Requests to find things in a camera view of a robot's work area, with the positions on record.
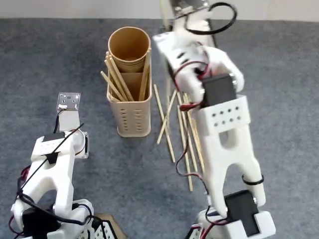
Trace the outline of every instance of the white plastic part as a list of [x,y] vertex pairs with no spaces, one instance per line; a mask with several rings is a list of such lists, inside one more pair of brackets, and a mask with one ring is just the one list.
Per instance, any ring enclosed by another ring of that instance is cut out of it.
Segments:
[[[194,111],[198,135],[205,163],[204,179],[214,207],[222,217],[227,216],[223,185],[227,169],[237,164],[245,180],[257,182],[262,179],[261,170],[254,156],[249,131],[249,110],[245,96],[211,107]],[[222,144],[219,134],[228,133],[228,140]],[[263,183],[247,186],[257,199],[257,205],[266,202]]]
[[63,111],[59,116],[59,130],[70,131],[80,126],[78,111]]
[[[115,235],[113,234],[110,225],[107,222],[103,222],[104,232],[107,239],[115,239]],[[95,239],[104,239],[103,232],[101,226],[97,228],[95,231]]]
[[[206,210],[198,214],[197,220],[202,224],[205,229],[208,228],[210,223],[205,218]],[[207,235],[207,239],[264,239],[270,237],[276,233],[276,227],[271,214],[267,211],[260,211],[255,214],[255,220],[260,231],[259,234],[247,237],[245,229],[241,221],[235,221],[224,226],[214,226],[210,233]],[[220,216],[209,217],[210,221],[221,219]]]
[[[44,137],[37,139],[32,156],[31,167],[28,173],[28,178],[32,175],[40,164],[45,160],[44,154],[51,153],[62,139],[51,140],[43,142]],[[50,191],[56,190],[55,204],[53,207],[54,214],[67,219],[76,219],[84,221],[88,215],[86,208],[79,207],[72,210],[73,203],[73,185],[72,174],[74,166],[74,147],[73,147],[73,135],[70,136],[58,150],[57,160],[55,164],[49,164],[45,162],[42,167],[34,174],[29,182],[23,188],[23,193],[30,196],[35,203],[42,198],[42,196]],[[79,203],[87,204],[93,213],[93,207],[87,200],[78,201]],[[23,230],[22,212],[30,206],[22,202],[19,198],[13,204],[11,211],[14,218],[21,230]],[[52,233],[51,238],[74,238],[82,231],[82,226],[75,224],[63,224],[59,230]]]
[[[232,74],[237,92],[244,88],[244,76],[227,54],[217,48],[194,45],[189,38],[180,38],[177,32],[166,32],[153,37],[159,52],[163,55],[164,63],[168,61],[175,73],[181,65],[191,61],[208,62],[203,53],[209,58],[209,67],[214,75]],[[194,73],[195,68],[203,68],[203,64],[190,64],[184,67],[175,77],[179,91],[186,92],[191,101],[200,103],[203,100],[204,89],[201,81]]]

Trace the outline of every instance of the red wire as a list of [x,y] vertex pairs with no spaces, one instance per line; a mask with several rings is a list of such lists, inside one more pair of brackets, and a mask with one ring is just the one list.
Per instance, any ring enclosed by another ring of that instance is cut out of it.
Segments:
[[209,234],[210,230],[213,228],[213,226],[224,226],[226,224],[228,224],[228,222],[224,222],[224,223],[218,223],[219,220],[215,221],[214,223],[211,223],[209,225],[209,227],[207,228],[207,230],[204,230],[203,236],[200,237],[200,239],[205,239],[207,237],[207,235]]

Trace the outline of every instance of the bamboo skewer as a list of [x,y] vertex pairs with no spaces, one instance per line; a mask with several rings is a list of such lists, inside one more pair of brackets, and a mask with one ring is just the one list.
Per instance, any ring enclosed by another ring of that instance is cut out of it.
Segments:
[[151,61],[151,50],[148,50],[145,57],[145,64],[144,64],[144,69],[142,74],[139,101],[143,101],[145,99],[146,86],[148,82],[148,69],[150,67],[150,61]]
[[[183,144],[183,147],[186,147],[186,142],[185,142],[185,135],[184,135],[184,129],[183,125],[181,122],[181,113],[179,111],[179,107],[177,106],[177,114],[178,114],[178,121],[179,121],[179,127],[180,127],[180,134],[181,134],[181,141]],[[190,168],[189,168],[189,159],[188,159],[188,154],[185,154],[185,163],[186,163],[186,171],[187,173],[190,173]],[[192,192],[193,191],[193,182],[191,179],[191,176],[188,176],[188,184],[189,184],[189,190]]]
[[117,89],[119,89],[119,92],[121,93],[121,95],[123,96],[124,100],[123,101],[129,101],[129,99],[127,98],[121,84],[120,84],[120,81],[118,80],[118,77],[113,69],[113,66],[111,65],[111,62],[110,62],[110,58],[107,57],[107,59],[104,61],[105,65],[108,67],[109,69],[109,72],[117,86]]
[[112,81],[107,77],[107,75],[101,71],[101,75],[103,76],[104,80],[109,84],[114,94],[119,97],[121,101],[125,101],[121,93],[118,91],[118,89],[115,87],[115,85],[112,83]]
[[[184,101],[186,101],[187,103],[189,102],[189,99],[186,95],[184,95]],[[191,132],[193,134],[195,147],[196,147],[198,158],[199,158],[200,167],[201,167],[202,172],[204,173],[205,172],[204,160],[203,160],[203,156],[202,156],[201,150],[200,150],[200,143],[199,143],[198,134],[195,131],[194,122],[192,121],[193,119],[190,115],[190,111],[187,111],[187,117],[188,117],[188,121],[190,124]]]
[[[181,106],[182,102],[181,102],[181,98],[180,98],[179,92],[177,93],[177,99],[178,99],[178,104]],[[188,128],[187,128],[185,114],[184,114],[184,112],[181,112],[180,114],[181,114],[181,117],[182,117],[182,120],[183,120],[183,124],[184,124],[185,130],[187,131]],[[189,132],[188,132],[188,145],[189,145],[190,156],[191,156],[191,159],[192,159],[192,162],[193,162],[194,170],[195,170],[195,172],[198,172],[196,159],[195,159],[195,153],[194,153],[194,149],[193,149],[193,143],[191,141]]]
[[129,100],[129,101],[134,101],[133,96],[132,96],[132,94],[131,94],[129,88],[128,88],[128,86],[126,85],[126,83],[125,83],[125,81],[124,81],[124,79],[123,79],[123,76],[121,75],[121,73],[120,73],[118,67],[117,67],[116,64],[115,64],[115,61],[113,60],[113,58],[112,58],[111,56],[109,57],[109,59],[110,59],[110,62],[111,62],[112,66],[113,66],[113,68],[114,68],[114,70],[115,70],[115,73],[116,73],[117,76],[118,76],[118,79],[120,80],[120,82],[121,82],[121,84],[122,84],[122,86],[123,86],[123,89],[124,89],[124,91],[125,91],[125,93],[126,93],[126,95],[127,95],[127,97],[128,97],[128,100]]
[[[160,103],[160,97],[159,97],[158,88],[156,87],[155,84],[154,84],[154,92],[155,92],[156,100],[158,102],[159,114],[160,114],[160,117],[161,117],[161,121],[164,122],[164,119],[165,119],[164,118],[164,113],[163,113],[163,109],[162,109],[161,103]],[[166,138],[167,138],[169,152],[170,152],[170,155],[171,155],[171,160],[172,160],[173,163],[175,163],[174,150],[173,150],[173,147],[172,147],[172,144],[171,144],[171,140],[170,140],[170,136],[169,136],[169,133],[168,133],[168,130],[167,130],[166,126],[165,126],[164,130],[165,130],[165,134],[166,134]]]
[[165,129],[166,122],[167,122],[167,114],[169,114],[169,112],[171,110],[171,107],[172,107],[172,105],[174,103],[174,99],[176,97],[176,93],[177,93],[177,91],[174,90],[173,95],[172,95],[171,100],[170,100],[170,103],[169,103],[169,106],[167,108],[167,113],[166,113],[165,119],[163,121],[163,124],[162,124],[160,132],[159,132],[160,134],[159,134],[159,137],[158,137],[158,140],[157,140],[157,144],[160,144],[161,137],[163,136],[164,129]]

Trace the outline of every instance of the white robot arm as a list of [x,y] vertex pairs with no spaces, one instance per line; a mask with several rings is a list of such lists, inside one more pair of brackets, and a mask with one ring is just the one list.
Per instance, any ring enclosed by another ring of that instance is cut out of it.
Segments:
[[[188,37],[189,32],[183,33],[180,25],[173,30],[154,36],[154,41],[176,88],[187,93],[197,106],[192,115],[196,119],[202,146],[208,203],[214,205],[210,214],[215,215],[212,218],[216,220],[228,220],[224,226],[215,227],[206,238],[269,237],[276,229],[270,213],[257,209],[265,204],[266,197],[264,177],[250,137],[247,99],[237,94],[244,87],[244,76],[225,52],[206,45],[209,41],[205,38],[195,40],[198,36],[194,34]],[[225,143],[220,140],[221,133],[228,135]],[[232,164],[239,166],[248,190],[224,196],[225,176]],[[198,215],[198,221],[206,229],[211,222],[208,218],[207,212]]]
[[[19,235],[24,238],[116,238],[110,223],[93,216],[94,209],[88,200],[73,200],[75,158],[88,158],[89,155],[88,134],[80,130],[83,125],[80,125],[78,114],[80,95],[59,94],[54,133],[37,139],[31,165],[23,170],[19,179],[11,212],[22,231]],[[56,191],[54,204],[39,206],[39,200],[50,190]]]

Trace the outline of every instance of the black cable tie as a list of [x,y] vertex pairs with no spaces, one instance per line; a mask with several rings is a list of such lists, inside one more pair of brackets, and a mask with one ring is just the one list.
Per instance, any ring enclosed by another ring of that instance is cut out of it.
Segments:
[[256,185],[259,185],[259,184],[262,184],[265,180],[264,176],[261,175],[261,180],[257,181],[257,182],[248,182],[244,179],[244,175],[241,177],[243,182],[249,186],[256,186]]

